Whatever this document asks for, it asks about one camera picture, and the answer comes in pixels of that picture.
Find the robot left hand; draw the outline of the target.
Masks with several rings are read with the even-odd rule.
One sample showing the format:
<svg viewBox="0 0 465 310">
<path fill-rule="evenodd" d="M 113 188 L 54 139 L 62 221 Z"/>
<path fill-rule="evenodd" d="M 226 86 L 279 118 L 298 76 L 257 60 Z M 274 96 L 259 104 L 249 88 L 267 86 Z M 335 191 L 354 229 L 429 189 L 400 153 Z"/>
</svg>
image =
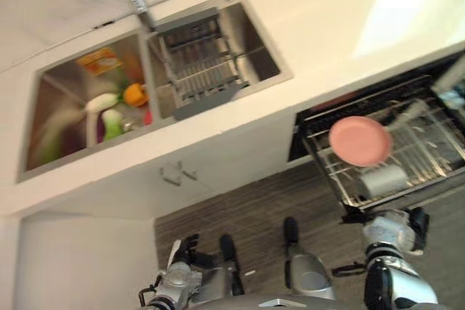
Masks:
<svg viewBox="0 0 465 310">
<path fill-rule="evenodd" d="M 176 262 L 186 263 L 201 269 L 213 269 L 219 265 L 216 255 L 199 252 L 196 250 L 200 235 L 191 234 L 182 240 L 176 240 L 171 249 L 167 266 Z"/>
</svg>

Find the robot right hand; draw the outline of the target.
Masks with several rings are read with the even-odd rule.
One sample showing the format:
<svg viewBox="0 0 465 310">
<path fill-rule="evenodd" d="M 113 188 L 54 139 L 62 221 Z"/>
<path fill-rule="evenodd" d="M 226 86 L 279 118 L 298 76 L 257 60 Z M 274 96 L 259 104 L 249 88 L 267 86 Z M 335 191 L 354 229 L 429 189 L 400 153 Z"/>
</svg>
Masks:
<svg viewBox="0 0 465 310">
<path fill-rule="evenodd" d="M 361 224 L 363 246 L 388 247 L 400 253 L 421 256 L 426 248 L 430 215 L 422 208 L 353 212 L 342 217 L 343 224 Z"/>
</svg>

